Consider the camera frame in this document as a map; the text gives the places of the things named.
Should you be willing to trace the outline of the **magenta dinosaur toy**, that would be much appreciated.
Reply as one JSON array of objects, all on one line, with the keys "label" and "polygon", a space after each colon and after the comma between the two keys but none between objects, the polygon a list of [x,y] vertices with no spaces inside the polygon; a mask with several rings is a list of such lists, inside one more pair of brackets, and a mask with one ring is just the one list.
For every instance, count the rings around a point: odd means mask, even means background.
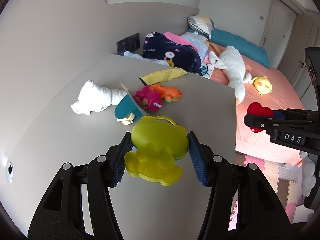
[{"label": "magenta dinosaur toy", "polygon": [[141,90],[136,91],[135,98],[140,105],[150,112],[157,112],[163,106],[159,92],[151,90],[149,86],[144,86]]}]

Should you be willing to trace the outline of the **pink bed sheet mattress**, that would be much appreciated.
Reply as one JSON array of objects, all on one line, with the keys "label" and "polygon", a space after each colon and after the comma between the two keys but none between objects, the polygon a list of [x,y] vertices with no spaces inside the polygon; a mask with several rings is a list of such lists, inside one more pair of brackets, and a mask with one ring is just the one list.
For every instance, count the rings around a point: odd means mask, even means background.
[{"label": "pink bed sheet mattress", "polygon": [[246,56],[242,59],[247,72],[255,80],[244,84],[245,98],[236,106],[235,150],[268,161],[298,165],[302,161],[298,150],[274,144],[265,131],[254,133],[244,124],[247,108],[253,102],[272,110],[303,109],[297,93],[277,69],[268,69]]}]

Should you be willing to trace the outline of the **navy rabbit print blanket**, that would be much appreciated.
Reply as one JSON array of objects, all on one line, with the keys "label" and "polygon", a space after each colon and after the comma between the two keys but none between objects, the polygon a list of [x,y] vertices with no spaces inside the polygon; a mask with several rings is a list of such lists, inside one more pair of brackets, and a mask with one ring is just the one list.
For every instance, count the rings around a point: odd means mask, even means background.
[{"label": "navy rabbit print blanket", "polygon": [[173,67],[201,74],[201,59],[192,46],[175,43],[157,32],[149,33],[146,36],[142,57],[169,61],[173,64]]}]

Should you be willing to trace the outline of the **white rolled towel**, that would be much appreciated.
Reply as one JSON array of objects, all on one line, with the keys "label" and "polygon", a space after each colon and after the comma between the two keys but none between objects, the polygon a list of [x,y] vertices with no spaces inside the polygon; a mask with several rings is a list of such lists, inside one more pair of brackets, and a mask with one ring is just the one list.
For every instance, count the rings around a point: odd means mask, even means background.
[{"label": "white rolled towel", "polygon": [[118,105],[127,95],[119,89],[100,87],[92,80],[86,81],[80,90],[77,102],[71,105],[76,114],[90,115],[92,112],[102,112],[111,105]]}]

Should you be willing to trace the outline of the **pink fleece blanket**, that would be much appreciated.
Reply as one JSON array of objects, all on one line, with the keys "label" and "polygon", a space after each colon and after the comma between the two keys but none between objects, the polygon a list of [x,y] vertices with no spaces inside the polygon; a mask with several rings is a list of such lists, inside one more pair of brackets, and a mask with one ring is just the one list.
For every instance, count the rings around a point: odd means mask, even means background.
[{"label": "pink fleece blanket", "polygon": [[170,32],[166,32],[163,34],[167,39],[171,40],[172,42],[176,43],[176,44],[180,44],[180,45],[184,45],[184,46],[191,46],[197,53],[199,52],[199,50],[189,41],[183,39],[182,37],[175,35],[173,33]]}]

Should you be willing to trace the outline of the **yellow-green plastic frog toy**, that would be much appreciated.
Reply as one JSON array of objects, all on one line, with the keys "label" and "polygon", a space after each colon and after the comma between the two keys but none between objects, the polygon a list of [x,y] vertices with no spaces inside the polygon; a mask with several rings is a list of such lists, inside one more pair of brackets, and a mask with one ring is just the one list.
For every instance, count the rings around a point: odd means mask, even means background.
[{"label": "yellow-green plastic frog toy", "polygon": [[166,116],[146,115],[132,128],[131,142],[136,151],[126,152],[124,164],[132,177],[170,186],[183,170],[176,161],[185,157],[189,140],[184,127]]}]

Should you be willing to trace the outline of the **white cartoon print cloth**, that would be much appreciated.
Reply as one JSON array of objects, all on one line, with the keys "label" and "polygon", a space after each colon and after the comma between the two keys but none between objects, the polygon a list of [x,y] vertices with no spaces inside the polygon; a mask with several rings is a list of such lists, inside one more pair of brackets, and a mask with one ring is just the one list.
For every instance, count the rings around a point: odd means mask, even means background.
[{"label": "white cartoon print cloth", "polygon": [[214,67],[210,63],[202,64],[202,66],[200,68],[200,71],[201,71],[201,76],[202,77],[210,79],[212,74],[213,74]]}]

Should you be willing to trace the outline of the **teal cartoon clock board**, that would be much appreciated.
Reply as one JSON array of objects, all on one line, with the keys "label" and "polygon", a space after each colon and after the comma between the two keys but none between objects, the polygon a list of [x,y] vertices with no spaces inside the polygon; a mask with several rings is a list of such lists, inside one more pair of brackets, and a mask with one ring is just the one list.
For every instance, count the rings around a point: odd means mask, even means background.
[{"label": "teal cartoon clock board", "polygon": [[140,107],[137,101],[130,94],[129,89],[121,83],[122,88],[127,92],[120,103],[116,106],[114,114],[117,122],[121,122],[123,125],[130,125],[147,115],[146,111]]}]

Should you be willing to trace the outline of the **light blue baby cloth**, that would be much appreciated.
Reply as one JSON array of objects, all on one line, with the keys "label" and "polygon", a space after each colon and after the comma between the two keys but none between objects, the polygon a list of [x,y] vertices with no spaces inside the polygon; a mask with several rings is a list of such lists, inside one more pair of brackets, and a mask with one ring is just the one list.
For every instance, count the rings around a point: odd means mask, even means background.
[{"label": "light blue baby cloth", "polygon": [[170,66],[170,64],[165,60],[154,60],[154,59],[144,58],[141,55],[131,53],[130,51],[125,51],[123,56],[124,57],[130,57],[130,58],[133,58],[133,59],[139,59],[139,60],[154,62],[154,63],[161,64],[161,65],[164,65],[164,66],[167,66],[167,67]]}]

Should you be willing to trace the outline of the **yellow empty snack wrapper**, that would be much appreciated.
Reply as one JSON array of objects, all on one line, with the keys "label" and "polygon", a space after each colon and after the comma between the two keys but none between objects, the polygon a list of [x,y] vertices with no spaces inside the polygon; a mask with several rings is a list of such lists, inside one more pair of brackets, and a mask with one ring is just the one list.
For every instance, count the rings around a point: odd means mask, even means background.
[{"label": "yellow empty snack wrapper", "polygon": [[150,86],[150,85],[155,85],[157,83],[167,82],[173,79],[177,79],[187,74],[188,72],[186,72],[182,68],[170,68],[170,69],[159,70],[159,71],[147,74],[143,77],[140,77],[140,79],[145,84]]}]

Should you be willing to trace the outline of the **red heart plush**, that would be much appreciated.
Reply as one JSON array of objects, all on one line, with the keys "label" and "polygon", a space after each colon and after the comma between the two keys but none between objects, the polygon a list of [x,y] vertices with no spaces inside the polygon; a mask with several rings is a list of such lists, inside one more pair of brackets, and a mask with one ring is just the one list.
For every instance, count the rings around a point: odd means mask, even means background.
[{"label": "red heart plush", "polygon": [[244,123],[246,126],[248,126],[251,129],[252,132],[259,133],[259,132],[263,131],[261,125],[259,125],[259,127],[254,127],[253,126],[253,119],[254,118],[248,117],[249,115],[263,116],[266,118],[273,118],[274,112],[270,108],[264,107],[258,102],[253,102],[248,106],[247,114],[244,117]]}]

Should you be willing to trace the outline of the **black wall switch panel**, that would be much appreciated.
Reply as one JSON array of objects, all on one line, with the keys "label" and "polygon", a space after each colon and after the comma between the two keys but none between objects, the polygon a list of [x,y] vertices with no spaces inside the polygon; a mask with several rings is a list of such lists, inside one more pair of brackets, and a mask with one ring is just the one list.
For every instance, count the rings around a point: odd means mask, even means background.
[{"label": "black wall switch panel", "polygon": [[126,51],[134,52],[140,48],[139,33],[133,34],[116,42],[117,54],[123,56]]}]

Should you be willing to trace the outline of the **large white goose plush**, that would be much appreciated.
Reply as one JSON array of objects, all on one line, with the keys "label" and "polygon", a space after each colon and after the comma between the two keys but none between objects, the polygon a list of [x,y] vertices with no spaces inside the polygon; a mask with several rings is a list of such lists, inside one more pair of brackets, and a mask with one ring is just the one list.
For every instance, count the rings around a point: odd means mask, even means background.
[{"label": "large white goose plush", "polygon": [[245,98],[245,83],[251,83],[252,76],[249,73],[251,67],[246,65],[241,54],[234,46],[227,46],[220,51],[216,45],[209,48],[210,64],[214,68],[221,69],[228,79],[228,86],[235,90],[235,101],[239,105]]}]

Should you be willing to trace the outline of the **patchwork checked pillow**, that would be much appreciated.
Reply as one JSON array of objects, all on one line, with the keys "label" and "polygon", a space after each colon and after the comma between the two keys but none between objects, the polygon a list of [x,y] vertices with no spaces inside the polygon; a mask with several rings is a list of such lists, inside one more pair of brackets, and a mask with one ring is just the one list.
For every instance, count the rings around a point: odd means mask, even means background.
[{"label": "patchwork checked pillow", "polygon": [[187,23],[189,28],[193,29],[193,31],[207,36],[210,36],[212,30],[215,28],[215,24],[210,18],[200,15],[188,16]]}]

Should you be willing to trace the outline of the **light blue dotted pillow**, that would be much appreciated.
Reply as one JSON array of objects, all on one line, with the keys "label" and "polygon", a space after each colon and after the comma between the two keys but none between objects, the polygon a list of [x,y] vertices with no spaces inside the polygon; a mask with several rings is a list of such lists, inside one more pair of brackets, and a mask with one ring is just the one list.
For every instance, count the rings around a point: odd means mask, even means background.
[{"label": "light blue dotted pillow", "polygon": [[190,33],[190,32],[187,32],[181,35],[181,38],[190,42],[192,45],[194,45],[197,48],[200,59],[201,61],[203,61],[208,52],[208,47],[209,47],[208,39],[203,35]]}]

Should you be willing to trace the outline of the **yellow black plush piece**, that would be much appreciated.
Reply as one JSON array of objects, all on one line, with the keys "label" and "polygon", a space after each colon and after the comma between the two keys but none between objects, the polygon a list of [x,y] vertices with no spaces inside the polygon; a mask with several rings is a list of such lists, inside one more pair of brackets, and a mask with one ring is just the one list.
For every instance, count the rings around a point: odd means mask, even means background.
[{"label": "yellow black plush piece", "polygon": [[170,67],[174,67],[174,63],[173,63],[172,61],[166,60],[166,62],[168,63],[168,65],[169,65]]}]

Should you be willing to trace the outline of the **teal blanket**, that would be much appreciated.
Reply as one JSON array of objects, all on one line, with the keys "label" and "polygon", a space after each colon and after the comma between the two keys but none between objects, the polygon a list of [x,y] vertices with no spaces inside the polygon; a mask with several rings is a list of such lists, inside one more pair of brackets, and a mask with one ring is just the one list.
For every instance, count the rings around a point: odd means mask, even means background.
[{"label": "teal blanket", "polygon": [[234,35],[224,30],[213,29],[211,32],[210,42],[218,44],[223,47],[233,46],[241,55],[252,59],[261,64],[267,69],[270,69],[270,63],[267,56],[267,51],[256,44],[249,42],[245,38]]}]

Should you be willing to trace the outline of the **orange plastic crab toy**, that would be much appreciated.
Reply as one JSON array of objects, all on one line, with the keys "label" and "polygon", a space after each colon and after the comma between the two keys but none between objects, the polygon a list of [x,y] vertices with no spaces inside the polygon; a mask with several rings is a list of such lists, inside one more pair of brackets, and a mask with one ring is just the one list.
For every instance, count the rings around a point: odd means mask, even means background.
[{"label": "orange plastic crab toy", "polygon": [[165,87],[161,84],[155,84],[149,86],[151,91],[157,91],[161,99],[166,102],[179,101],[182,97],[182,92],[177,87]]}]

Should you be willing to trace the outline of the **yellow chick plush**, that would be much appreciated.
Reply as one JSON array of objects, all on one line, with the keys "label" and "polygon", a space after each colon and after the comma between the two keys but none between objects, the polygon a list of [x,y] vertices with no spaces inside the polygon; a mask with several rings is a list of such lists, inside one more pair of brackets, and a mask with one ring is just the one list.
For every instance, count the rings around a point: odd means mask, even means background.
[{"label": "yellow chick plush", "polygon": [[251,83],[260,95],[266,95],[272,92],[272,84],[267,76],[254,77]]}]

